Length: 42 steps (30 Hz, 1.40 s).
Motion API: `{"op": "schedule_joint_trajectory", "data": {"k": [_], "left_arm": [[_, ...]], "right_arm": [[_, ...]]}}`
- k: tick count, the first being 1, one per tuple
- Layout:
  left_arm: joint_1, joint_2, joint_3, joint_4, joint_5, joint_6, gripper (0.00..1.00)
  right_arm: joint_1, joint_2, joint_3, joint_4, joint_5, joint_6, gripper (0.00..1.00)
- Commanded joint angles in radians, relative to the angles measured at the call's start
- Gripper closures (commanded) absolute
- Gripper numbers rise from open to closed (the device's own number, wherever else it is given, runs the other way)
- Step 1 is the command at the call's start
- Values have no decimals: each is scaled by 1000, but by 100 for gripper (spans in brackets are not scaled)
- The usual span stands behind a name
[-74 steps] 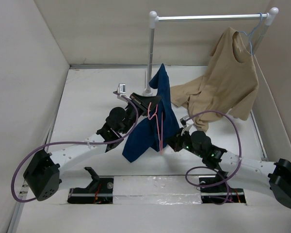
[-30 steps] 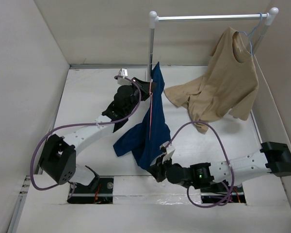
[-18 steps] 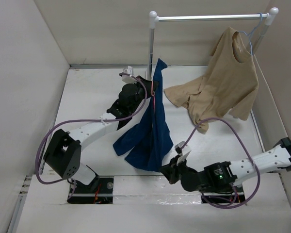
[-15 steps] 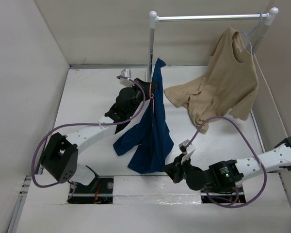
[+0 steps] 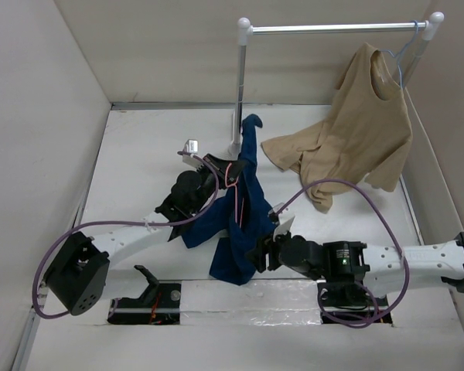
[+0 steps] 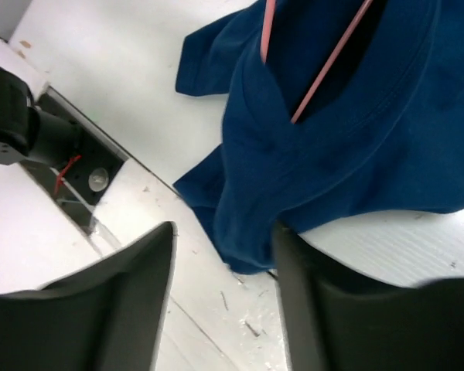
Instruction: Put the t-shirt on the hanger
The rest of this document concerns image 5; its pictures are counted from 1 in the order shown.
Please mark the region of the pink wire hanger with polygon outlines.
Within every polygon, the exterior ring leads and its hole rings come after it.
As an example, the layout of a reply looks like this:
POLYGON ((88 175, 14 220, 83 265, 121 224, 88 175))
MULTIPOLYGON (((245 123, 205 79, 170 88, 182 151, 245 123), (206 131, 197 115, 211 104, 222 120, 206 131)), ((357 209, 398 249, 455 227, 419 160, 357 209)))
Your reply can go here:
POLYGON ((236 177, 230 180, 229 175, 231 172, 231 167, 232 167, 232 164, 229 164, 226 167, 224 184, 227 189, 234 190, 234 221, 238 226, 240 226, 242 214, 239 211, 239 197, 238 197, 239 177, 236 177))

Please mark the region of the blue t shirt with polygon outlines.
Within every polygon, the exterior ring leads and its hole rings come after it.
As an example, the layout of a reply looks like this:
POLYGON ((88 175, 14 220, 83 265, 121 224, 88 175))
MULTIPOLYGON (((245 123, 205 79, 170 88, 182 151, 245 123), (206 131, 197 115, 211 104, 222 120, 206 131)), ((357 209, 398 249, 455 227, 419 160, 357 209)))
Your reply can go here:
POLYGON ((208 241, 221 231, 227 235, 217 242, 210 265, 210 276, 230 284, 242 285, 256 272, 246 253, 256 247, 257 240, 275 229, 268 212, 271 205, 264 197, 257 178, 256 129, 263 126, 256 114, 242 121, 242 145, 240 160, 246 161, 237 184, 213 202, 182 239, 186 247, 194 248, 208 241))

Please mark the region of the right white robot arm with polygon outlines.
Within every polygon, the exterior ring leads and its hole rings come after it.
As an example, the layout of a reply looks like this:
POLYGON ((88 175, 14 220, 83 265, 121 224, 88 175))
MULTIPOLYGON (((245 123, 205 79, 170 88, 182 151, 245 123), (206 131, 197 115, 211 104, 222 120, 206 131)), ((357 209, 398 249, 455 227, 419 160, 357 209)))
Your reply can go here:
POLYGON ((369 294, 383 297, 407 286, 410 289, 449 285, 464 294, 464 232, 454 240, 433 245, 393 247, 358 241, 318 244, 285 233, 261 238, 247 252, 258 272, 285 266, 313 281, 342 285, 342 295, 359 304, 369 294))

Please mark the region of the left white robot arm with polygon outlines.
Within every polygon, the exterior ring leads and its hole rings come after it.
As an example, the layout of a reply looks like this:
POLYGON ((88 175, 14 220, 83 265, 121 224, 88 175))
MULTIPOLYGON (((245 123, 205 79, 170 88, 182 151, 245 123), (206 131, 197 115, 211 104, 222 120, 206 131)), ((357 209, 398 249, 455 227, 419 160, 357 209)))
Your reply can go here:
POLYGON ((101 226, 100 221, 83 223, 65 232, 48 249, 36 271, 32 290, 40 284, 62 303, 58 315, 78 316, 103 297, 119 298, 128 293, 110 276, 113 266, 152 246, 180 237, 194 222, 210 214, 218 192, 236 185, 247 163, 224 160, 211 154, 199 157, 181 151, 191 169, 181 172, 169 195, 154 212, 140 221, 112 220, 115 230, 89 237, 82 230, 101 226))

